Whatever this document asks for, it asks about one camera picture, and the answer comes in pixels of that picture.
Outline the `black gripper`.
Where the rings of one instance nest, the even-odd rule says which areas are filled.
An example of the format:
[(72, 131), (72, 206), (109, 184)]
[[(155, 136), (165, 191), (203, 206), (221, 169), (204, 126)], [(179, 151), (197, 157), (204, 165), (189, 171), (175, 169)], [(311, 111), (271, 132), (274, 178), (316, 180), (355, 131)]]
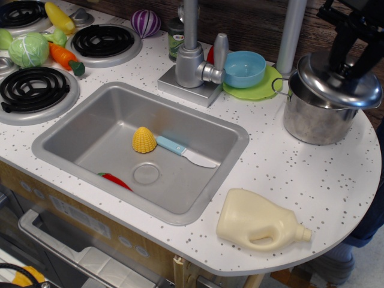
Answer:
[[(383, 58), (383, 1), (341, 1), (350, 9), (344, 13), (325, 1), (317, 16), (335, 26), (337, 33), (329, 53), (331, 71), (346, 71), (347, 78), (359, 79)], [(353, 65), (348, 54), (356, 40), (368, 44)]]

